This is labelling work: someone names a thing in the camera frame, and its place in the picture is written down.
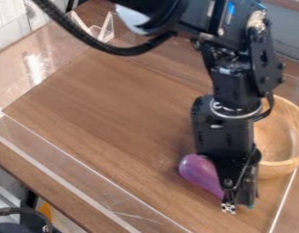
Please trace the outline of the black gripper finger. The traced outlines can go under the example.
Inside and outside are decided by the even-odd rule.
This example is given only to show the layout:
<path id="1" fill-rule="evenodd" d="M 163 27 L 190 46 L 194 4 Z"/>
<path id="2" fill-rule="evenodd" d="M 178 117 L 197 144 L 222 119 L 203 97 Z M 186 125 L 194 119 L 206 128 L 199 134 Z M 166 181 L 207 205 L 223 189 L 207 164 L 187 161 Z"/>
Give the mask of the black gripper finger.
<path id="1" fill-rule="evenodd" d="M 222 211 L 226 214 L 235 215 L 238 205 L 249 205 L 249 197 L 246 194 L 246 188 L 244 185 L 244 179 L 234 183 L 234 181 L 227 178 L 223 184 L 225 197 L 222 201 Z"/>
<path id="2" fill-rule="evenodd" d="M 246 169 L 244 179 L 238 189 L 238 204 L 248 208 L 254 208 L 258 198 L 258 166 Z"/>

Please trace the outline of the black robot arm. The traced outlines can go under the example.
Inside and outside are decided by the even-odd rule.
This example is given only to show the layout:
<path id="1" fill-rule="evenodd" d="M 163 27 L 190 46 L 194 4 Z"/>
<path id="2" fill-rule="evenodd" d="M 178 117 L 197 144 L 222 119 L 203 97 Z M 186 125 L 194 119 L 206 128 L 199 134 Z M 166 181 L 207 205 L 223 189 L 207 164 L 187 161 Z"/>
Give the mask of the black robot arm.
<path id="1" fill-rule="evenodd" d="M 262 153 L 254 124 L 269 117 L 285 81 L 272 22 L 260 0 L 111 0 L 141 35 L 174 31 L 202 54 L 213 93 L 197 98 L 191 126 L 197 153 L 183 158 L 185 179 L 222 200 L 222 210 L 254 207 Z"/>

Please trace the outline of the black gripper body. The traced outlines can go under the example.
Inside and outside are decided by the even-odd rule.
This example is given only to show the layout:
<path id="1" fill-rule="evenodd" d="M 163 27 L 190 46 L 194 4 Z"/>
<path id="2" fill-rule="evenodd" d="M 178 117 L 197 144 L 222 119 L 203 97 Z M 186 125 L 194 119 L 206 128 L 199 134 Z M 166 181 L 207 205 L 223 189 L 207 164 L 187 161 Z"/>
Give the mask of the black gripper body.
<path id="1" fill-rule="evenodd" d="M 198 154 L 207 157 L 262 158 L 254 143 L 254 118 L 261 111 L 261 102 L 249 109 L 227 109 L 213 95 L 198 97 L 191 107 Z"/>

